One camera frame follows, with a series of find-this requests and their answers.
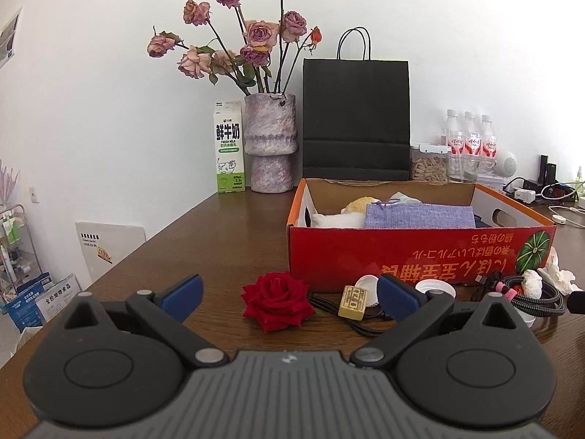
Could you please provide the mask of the large white bottle cap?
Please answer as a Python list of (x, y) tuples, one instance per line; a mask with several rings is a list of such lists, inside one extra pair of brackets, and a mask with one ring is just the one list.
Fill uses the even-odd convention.
[(456, 298), (456, 290), (451, 284), (440, 279), (425, 279), (415, 285), (415, 291), (418, 293), (420, 303), (425, 303), (432, 298), (440, 295), (450, 295)]

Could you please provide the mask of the yellow mahjong tile eraser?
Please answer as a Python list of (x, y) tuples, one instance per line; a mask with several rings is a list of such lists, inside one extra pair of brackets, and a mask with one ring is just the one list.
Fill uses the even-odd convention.
[(338, 307), (338, 316), (361, 321), (366, 309), (366, 291), (355, 285), (346, 285)]

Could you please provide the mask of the white tissue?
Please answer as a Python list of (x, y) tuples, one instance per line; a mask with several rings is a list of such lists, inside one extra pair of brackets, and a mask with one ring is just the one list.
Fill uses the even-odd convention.
[(539, 267), (536, 271), (527, 270), (521, 276), (524, 295), (532, 299), (542, 298), (546, 282), (556, 288), (562, 296), (570, 295), (574, 291), (582, 291), (582, 288), (576, 284), (575, 274), (559, 267), (559, 257), (555, 247), (550, 249), (544, 267)]

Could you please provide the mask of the purple fabric pouch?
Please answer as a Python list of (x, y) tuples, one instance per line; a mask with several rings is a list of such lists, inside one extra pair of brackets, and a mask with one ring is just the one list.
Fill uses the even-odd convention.
[(473, 229), (471, 206), (404, 202), (397, 199), (370, 203), (366, 207), (366, 229)]

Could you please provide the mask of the white yellow plush alpaca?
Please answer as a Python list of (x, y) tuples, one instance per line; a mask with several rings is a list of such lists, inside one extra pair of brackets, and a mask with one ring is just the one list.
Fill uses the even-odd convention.
[(379, 200), (363, 196), (346, 205), (339, 214), (312, 214), (312, 226), (316, 228), (362, 229), (365, 227), (366, 209)]

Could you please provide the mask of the red artificial rose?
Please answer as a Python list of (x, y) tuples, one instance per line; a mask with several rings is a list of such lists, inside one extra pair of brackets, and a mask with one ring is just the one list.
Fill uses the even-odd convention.
[(315, 310), (308, 299), (308, 287), (288, 271), (260, 275), (254, 284), (243, 286), (246, 305), (243, 316), (255, 320), (264, 333), (301, 327)]

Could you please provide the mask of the small white cap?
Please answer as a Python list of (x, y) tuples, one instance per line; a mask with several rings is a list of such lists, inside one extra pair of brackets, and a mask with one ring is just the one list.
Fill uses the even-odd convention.
[(377, 285), (379, 278), (373, 274), (365, 274), (356, 281), (355, 286), (366, 291), (366, 307), (371, 308), (379, 304)]

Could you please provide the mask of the translucent plastic bag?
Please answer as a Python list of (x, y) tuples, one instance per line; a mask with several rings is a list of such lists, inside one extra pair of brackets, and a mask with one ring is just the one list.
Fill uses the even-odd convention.
[(389, 204), (420, 204), (422, 203), (415, 197), (408, 196), (402, 192), (394, 193), (389, 199)]

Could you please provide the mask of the red orange cardboard box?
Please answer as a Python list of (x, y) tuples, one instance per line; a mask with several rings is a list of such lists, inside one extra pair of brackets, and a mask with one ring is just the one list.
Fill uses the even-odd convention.
[[(350, 202), (400, 192), (422, 202), (469, 206), (481, 226), (470, 229), (321, 228), (315, 214), (336, 215)], [(469, 284), (498, 270), (521, 274), (546, 264), (556, 227), (510, 197), (474, 183), (358, 183), (303, 179), (287, 218), (288, 267), (315, 292), (334, 293), (365, 274), (392, 274), (416, 284), (436, 278)]]

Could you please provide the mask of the white power adapter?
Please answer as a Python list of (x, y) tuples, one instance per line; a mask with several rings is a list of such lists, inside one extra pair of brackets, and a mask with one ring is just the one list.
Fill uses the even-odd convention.
[(525, 204), (532, 204), (536, 200), (536, 193), (532, 189), (518, 188), (514, 192), (514, 199)]

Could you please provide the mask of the clear container of seeds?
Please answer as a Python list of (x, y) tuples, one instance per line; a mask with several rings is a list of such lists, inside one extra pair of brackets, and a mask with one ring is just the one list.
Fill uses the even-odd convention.
[(443, 145), (419, 143), (411, 145), (411, 180), (426, 183), (447, 183), (447, 155)]

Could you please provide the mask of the blue white boxes on floor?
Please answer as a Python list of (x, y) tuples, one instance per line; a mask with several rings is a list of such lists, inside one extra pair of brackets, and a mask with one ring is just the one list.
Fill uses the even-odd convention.
[(54, 281), (49, 273), (43, 273), (19, 286), (16, 297), (6, 305), (6, 310), (19, 332), (23, 333), (26, 328), (42, 327), (50, 322), (80, 292), (75, 274)]

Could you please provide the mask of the white round speaker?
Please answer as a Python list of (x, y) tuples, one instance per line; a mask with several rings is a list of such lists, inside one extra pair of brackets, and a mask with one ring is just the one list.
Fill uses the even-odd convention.
[(505, 179), (512, 177), (518, 169), (516, 156), (507, 150), (499, 150), (495, 156), (493, 172), (495, 176), (501, 176)]

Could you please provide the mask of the middle water bottle red label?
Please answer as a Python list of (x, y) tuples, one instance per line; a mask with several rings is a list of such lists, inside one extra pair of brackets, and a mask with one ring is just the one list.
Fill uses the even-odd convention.
[(475, 115), (470, 111), (464, 114), (464, 129), (463, 172), (467, 180), (475, 181), (479, 168), (481, 133)]

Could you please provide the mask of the water bottle red label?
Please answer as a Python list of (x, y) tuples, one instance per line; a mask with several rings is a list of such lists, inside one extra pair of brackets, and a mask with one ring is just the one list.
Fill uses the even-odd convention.
[(463, 127), (459, 121), (459, 113), (457, 110), (448, 109), (446, 114), (444, 138), (445, 145), (448, 148), (448, 177), (452, 180), (462, 181), (464, 179), (462, 161), (464, 147)]
[(481, 117), (481, 151), (479, 172), (489, 173), (493, 171), (496, 163), (498, 138), (494, 132), (492, 118), (489, 115)]
[(479, 168), (481, 133), (475, 115), (470, 111), (464, 114), (464, 129), (463, 172), (467, 180), (475, 181)]

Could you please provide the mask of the left water bottle red label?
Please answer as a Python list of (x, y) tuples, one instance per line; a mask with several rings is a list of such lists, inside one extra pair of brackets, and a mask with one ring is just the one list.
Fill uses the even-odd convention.
[(459, 113), (457, 110), (448, 109), (446, 114), (444, 138), (445, 145), (448, 148), (448, 177), (452, 180), (462, 181), (464, 179), (462, 161), (464, 147), (463, 127), (459, 121)]

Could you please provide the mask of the right water bottle red label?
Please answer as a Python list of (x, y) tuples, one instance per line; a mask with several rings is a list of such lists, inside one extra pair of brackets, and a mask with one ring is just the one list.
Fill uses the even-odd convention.
[(492, 118), (489, 115), (481, 117), (481, 151), (479, 172), (489, 173), (493, 171), (496, 163), (498, 138), (494, 132)]

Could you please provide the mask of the green white milk carton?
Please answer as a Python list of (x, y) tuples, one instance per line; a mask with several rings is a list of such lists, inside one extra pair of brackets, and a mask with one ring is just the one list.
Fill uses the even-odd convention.
[(246, 176), (242, 103), (216, 102), (213, 123), (217, 190), (220, 193), (244, 191)]

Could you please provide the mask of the black paper shopping bag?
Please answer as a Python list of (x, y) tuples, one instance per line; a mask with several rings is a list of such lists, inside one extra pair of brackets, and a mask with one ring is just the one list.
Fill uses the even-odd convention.
[(333, 60), (302, 68), (301, 175), (403, 181), (411, 170), (410, 66), (374, 60), (364, 27), (346, 30)]

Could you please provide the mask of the purple textured vase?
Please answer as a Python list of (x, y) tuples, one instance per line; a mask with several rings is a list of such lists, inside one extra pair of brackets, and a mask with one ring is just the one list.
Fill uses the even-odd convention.
[(298, 152), (295, 96), (252, 94), (245, 98), (243, 115), (251, 189), (264, 194), (290, 191), (294, 187), (293, 156)]

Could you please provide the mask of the dried pink rose bouquet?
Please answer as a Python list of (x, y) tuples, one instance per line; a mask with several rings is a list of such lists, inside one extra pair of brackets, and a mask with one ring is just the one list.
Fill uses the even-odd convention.
[(207, 79), (215, 84), (226, 77), (246, 96), (253, 91), (286, 93), (301, 54), (313, 53), (322, 42), (322, 33), (319, 27), (309, 26), (301, 13), (288, 10), (286, 0), (278, 0), (278, 17), (274, 21), (246, 18), (244, 1), (215, 0), (235, 14), (238, 46), (228, 46), (220, 35), (209, 2), (188, 0), (182, 8), (182, 22), (209, 29), (211, 40), (203, 45), (190, 45), (173, 32), (154, 29), (146, 47), (147, 55), (160, 59), (180, 50), (177, 70), (191, 79)]

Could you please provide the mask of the white board leaning on wall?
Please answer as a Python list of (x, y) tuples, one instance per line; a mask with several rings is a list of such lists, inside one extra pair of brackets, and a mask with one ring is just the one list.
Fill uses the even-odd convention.
[(92, 282), (146, 242), (140, 226), (76, 222), (75, 228)]

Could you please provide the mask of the black devices by wall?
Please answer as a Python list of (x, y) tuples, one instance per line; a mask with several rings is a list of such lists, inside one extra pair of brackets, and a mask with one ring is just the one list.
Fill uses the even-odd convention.
[(541, 187), (556, 183), (556, 164), (549, 162), (547, 155), (540, 156), (537, 182)]

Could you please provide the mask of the wall poster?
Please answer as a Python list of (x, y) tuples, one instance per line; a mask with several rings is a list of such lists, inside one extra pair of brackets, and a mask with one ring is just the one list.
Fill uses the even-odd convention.
[(0, 34), (0, 67), (4, 67), (15, 55), (15, 39), (19, 18), (22, 10), (19, 10), (4, 26)]

